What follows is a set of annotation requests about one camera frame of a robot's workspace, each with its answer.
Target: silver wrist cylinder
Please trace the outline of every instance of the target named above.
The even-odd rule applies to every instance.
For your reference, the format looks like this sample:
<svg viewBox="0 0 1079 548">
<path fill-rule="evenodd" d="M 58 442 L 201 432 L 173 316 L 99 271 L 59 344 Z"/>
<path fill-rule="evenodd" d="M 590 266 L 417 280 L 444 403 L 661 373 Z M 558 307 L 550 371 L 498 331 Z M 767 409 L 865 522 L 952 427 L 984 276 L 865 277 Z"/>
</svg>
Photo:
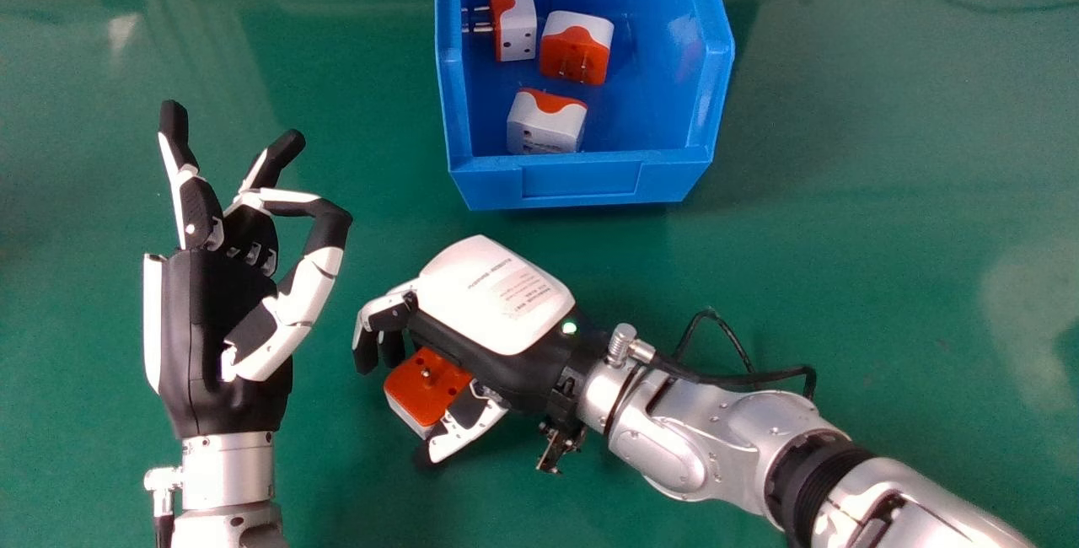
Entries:
<svg viewBox="0 0 1079 548">
<path fill-rule="evenodd" d="M 273 433 L 209 434 L 182 444 L 185 510 L 273 498 Z"/>
</svg>

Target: robotic arm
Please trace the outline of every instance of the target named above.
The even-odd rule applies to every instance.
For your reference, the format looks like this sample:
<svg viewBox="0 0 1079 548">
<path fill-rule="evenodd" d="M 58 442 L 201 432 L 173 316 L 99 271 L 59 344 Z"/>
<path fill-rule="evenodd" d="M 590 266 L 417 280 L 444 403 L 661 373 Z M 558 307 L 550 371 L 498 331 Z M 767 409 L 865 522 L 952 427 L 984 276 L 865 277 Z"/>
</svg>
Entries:
<svg viewBox="0 0 1079 548">
<path fill-rule="evenodd" d="M 298 131 L 256 156 L 226 210 L 199 174 L 180 104 L 162 104 L 158 141 L 180 245 L 142 260 L 144 362 L 183 455 L 181 467 L 144 478 L 156 545 L 284 547 L 273 435 L 292 389 L 291 355 L 333 287 L 352 217 L 274 189 L 304 148 Z M 273 215 L 314 219 L 303 256 L 277 284 Z M 186 510 L 175 520 L 174 491 Z"/>
<path fill-rule="evenodd" d="M 405 330 L 419 351 L 401 364 Z M 632 326 L 589 329 L 562 283 L 482 236 L 451 245 L 416 279 L 363 306 L 353 341 L 359 372 L 375 367 L 380 348 L 395 367 L 386 397 L 425 438 L 423 463 L 445 460 L 507 411 L 543 413 L 541 470 L 558 471 L 559 456 L 591 428 L 664 495 L 732 503 L 767 518 L 792 548 L 1029 546 L 913 469 L 858 447 L 806 396 L 757 389 L 807 374 L 811 394 L 811 370 L 694 372 Z M 465 381 L 467 391 L 453 391 Z"/>
</svg>

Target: green table surface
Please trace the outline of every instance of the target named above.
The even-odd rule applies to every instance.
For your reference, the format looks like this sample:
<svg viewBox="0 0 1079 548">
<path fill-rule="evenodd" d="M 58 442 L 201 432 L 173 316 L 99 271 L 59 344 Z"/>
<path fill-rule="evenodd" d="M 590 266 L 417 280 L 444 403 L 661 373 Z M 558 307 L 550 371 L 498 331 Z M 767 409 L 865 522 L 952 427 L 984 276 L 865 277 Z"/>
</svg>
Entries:
<svg viewBox="0 0 1079 548">
<path fill-rule="evenodd" d="M 283 187 L 356 218 L 278 434 L 295 547 L 783 545 L 597 436 L 534 471 L 536 420 L 413 469 L 353 321 L 474 233 L 660 347 L 716 306 L 759 367 L 817 365 L 821 411 L 870 449 L 1079 545 L 1079 0 L 725 2 L 735 76 L 683 205 L 472 214 L 433 0 L 0 0 L 0 546 L 151 545 L 142 472 L 179 460 L 140 341 L 140 256 L 175 247 L 163 98 L 221 197 L 295 126 Z M 285 257 L 305 230 L 284 223 Z M 699 338 L 694 364 L 736 369 Z"/>
</svg>

